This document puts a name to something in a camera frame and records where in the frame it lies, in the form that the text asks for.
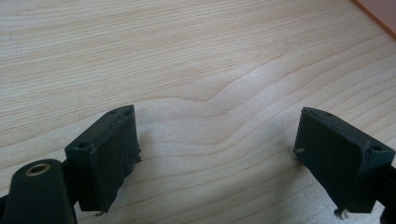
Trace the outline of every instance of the wood grain pattern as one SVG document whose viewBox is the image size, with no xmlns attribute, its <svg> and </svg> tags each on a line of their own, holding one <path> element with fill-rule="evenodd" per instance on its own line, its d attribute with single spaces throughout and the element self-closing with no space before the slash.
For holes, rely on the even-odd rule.
<svg viewBox="0 0 396 224">
<path fill-rule="evenodd" d="M 305 105 L 396 148 L 396 42 L 350 1 L 3 0 L 0 60 L 0 195 L 134 104 L 143 161 L 79 223 L 378 222 L 290 152 Z"/>
</svg>

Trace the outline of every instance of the wooden table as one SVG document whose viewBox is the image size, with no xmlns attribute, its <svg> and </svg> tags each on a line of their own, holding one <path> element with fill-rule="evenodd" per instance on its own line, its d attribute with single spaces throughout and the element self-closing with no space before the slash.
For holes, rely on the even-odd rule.
<svg viewBox="0 0 396 224">
<path fill-rule="evenodd" d="M 79 223 L 378 223 L 291 153 L 303 106 L 396 148 L 396 41 L 353 2 L 3 0 L 0 60 L 0 196 L 134 104 L 143 161 Z"/>
</svg>

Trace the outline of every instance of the black plastic bracket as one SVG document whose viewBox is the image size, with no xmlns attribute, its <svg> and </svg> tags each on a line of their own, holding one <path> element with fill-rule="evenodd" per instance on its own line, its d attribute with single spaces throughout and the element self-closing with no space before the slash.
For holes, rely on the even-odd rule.
<svg viewBox="0 0 396 224">
<path fill-rule="evenodd" d="M 335 214 L 371 213 L 379 200 L 396 214 L 395 151 L 347 122 L 305 107 L 293 153 L 326 189 Z"/>
<path fill-rule="evenodd" d="M 124 179 L 141 161 L 134 106 L 104 114 L 65 148 L 67 160 L 35 161 L 12 177 L 0 199 L 0 219 L 10 223 L 77 223 L 73 205 L 107 212 Z"/>
</svg>

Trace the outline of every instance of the metal ring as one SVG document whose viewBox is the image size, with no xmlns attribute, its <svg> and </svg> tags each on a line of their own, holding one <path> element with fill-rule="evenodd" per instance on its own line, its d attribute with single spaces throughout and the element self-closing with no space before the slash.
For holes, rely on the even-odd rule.
<svg viewBox="0 0 396 224">
<path fill-rule="evenodd" d="M 30 167 L 25 174 L 27 176 L 41 175 L 47 172 L 49 169 L 50 169 L 50 165 L 48 163 L 39 163 Z"/>
</svg>

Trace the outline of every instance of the wooden tabletop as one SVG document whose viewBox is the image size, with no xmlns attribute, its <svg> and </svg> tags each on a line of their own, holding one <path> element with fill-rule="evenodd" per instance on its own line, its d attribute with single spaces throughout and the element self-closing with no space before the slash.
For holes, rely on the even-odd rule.
<svg viewBox="0 0 396 224">
<path fill-rule="evenodd" d="M 143 161 L 78 223 L 378 223 L 291 153 L 303 106 L 396 148 L 396 41 L 351 1 L 3 0 L 0 60 L 0 196 L 133 104 Z"/>
</svg>

